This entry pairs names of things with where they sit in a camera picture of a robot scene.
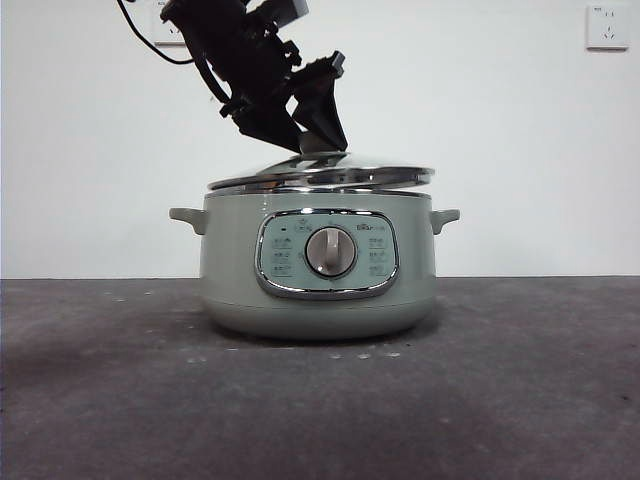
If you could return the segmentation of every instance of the rotary knob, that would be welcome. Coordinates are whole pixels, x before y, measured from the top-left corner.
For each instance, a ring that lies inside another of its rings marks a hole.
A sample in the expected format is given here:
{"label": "rotary knob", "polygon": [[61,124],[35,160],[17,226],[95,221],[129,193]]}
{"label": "rotary knob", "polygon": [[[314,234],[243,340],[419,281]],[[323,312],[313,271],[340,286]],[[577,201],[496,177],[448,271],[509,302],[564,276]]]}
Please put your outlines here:
{"label": "rotary knob", "polygon": [[351,268],[356,258],[356,246],[347,232],[326,227],[318,230],[307,242],[307,261],[324,277],[337,277]]}

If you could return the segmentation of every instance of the dark gray table surface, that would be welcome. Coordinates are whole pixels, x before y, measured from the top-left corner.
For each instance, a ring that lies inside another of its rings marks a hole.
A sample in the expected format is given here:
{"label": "dark gray table surface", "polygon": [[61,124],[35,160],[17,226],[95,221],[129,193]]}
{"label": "dark gray table surface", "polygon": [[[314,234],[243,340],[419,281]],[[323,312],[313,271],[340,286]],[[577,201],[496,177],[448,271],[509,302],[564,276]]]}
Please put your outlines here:
{"label": "dark gray table surface", "polygon": [[342,343],[216,328],[194,280],[2,295],[3,478],[640,478],[640,277],[440,279]]}

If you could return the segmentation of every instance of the glass lid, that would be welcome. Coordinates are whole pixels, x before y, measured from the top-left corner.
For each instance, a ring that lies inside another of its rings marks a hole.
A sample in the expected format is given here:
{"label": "glass lid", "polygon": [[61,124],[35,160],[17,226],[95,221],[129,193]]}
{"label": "glass lid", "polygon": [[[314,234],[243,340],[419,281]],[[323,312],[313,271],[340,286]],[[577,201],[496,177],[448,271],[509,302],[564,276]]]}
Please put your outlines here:
{"label": "glass lid", "polygon": [[399,166],[389,161],[364,158],[347,152],[296,155],[255,175],[213,182],[209,190],[246,187],[250,190],[307,188],[402,188],[429,183],[434,171],[418,166]]}

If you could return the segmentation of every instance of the white wall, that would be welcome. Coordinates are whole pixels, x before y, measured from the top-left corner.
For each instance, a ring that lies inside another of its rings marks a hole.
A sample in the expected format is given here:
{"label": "white wall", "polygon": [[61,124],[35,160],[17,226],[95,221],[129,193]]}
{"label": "white wall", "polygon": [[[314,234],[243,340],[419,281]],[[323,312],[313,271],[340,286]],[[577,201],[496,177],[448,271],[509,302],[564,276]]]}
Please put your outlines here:
{"label": "white wall", "polygon": [[[309,0],[282,34],[305,61],[346,54],[352,151],[437,170],[434,206],[463,215],[440,275],[640,274],[634,3],[626,53],[584,50],[575,0]],[[2,7],[3,277],[196,276],[199,240],[168,208],[288,153],[240,136],[115,1]]]}

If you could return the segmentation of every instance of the white power socket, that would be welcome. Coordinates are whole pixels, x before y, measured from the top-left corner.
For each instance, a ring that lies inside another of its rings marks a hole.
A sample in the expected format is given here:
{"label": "white power socket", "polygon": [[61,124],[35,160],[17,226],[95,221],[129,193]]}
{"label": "white power socket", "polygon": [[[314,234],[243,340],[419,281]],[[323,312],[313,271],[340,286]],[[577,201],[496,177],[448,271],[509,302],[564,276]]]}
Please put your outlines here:
{"label": "white power socket", "polygon": [[160,12],[167,2],[153,0],[149,2],[149,15],[151,16],[151,38],[159,47],[174,46],[184,47],[184,38],[180,30],[171,22],[162,23]]}
{"label": "white power socket", "polygon": [[613,3],[587,7],[587,48],[626,50],[630,40],[631,8]]}

